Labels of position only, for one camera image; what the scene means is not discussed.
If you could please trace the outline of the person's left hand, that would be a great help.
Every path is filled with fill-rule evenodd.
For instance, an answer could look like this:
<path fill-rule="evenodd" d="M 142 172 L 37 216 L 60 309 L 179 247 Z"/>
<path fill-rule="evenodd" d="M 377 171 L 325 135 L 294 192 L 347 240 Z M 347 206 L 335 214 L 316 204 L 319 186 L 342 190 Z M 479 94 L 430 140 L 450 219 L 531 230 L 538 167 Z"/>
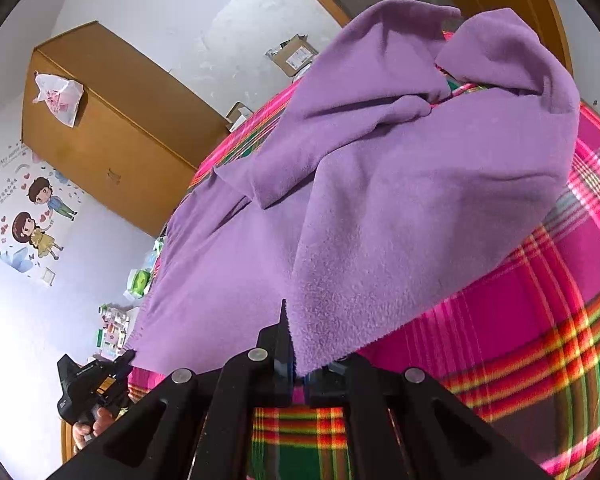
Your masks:
<path fill-rule="evenodd" d="M 78 450 L 87 446 L 88 440 L 100 436 L 114 422 L 116 418 L 106 408 L 99 408 L 95 413 L 95 421 L 89 425 L 77 422 L 72 426 L 73 443 Z"/>

